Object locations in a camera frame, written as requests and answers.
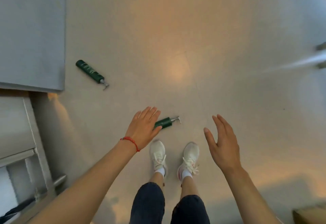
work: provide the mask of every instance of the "hand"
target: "hand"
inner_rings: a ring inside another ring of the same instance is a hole
[[[214,162],[224,174],[241,169],[240,149],[232,127],[221,115],[213,116],[213,120],[218,129],[218,142],[215,143],[208,128],[204,128],[204,133]]]
[[[136,112],[133,117],[125,136],[135,140],[139,150],[145,148],[162,129],[162,126],[154,129],[155,122],[160,114],[161,111],[158,111],[156,107],[152,109],[146,107],[144,111]]]

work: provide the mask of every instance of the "white sock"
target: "white sock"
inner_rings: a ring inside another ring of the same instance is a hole
[[[183,170],[181,173],[181,180],[183,180],[186,176],[192,177],[191,172],[189,172],[187,169]]]
[[[164,169],[164,167],[162,167],[162,168],[160,168],[160,169],[157,169],[157,170],[155,171],[155,173],[161,173],[161,174],[163,175],[163,177],[164,177],[164,175],[165,175],[165,169]]]

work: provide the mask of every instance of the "dark jeans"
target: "dark jeans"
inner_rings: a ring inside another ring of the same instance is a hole
[[[165,199],[161,188],[152,182],[137,192],[131,209],[130,224],[161,224]],[[172,213],[171,224],[210,224],[205,205],[197,195],[185,196]]]

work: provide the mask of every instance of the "floor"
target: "floor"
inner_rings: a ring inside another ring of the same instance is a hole
[[[195,177],[211,223],[240,223],[202,129],[223,115],[243,167],[284,223],[291,210],[326,199],[326,0],[67,0],[66,90],[34,99],[53,176],[68,185],[124,135],[133,114],[157,106],[182,123],[160,132],[169,177],[169,223],[180,197],[184,146],[201,150]],[[94,83],[83,59],[105,76]],[[133,198],[151,176],[149,148],[113,183],[95,224],[128,223]]]

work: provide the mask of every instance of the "red bracelet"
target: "red bracelet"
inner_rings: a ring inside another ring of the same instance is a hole
[[[138,146],[137,146],[135,140],[133,140],[131,137],[124,137],[124,138],[121,138],[120,140],[129,140],[129,141],[131,141],[136,146],[137,152],[140,152],[140,150],[138,149]]]

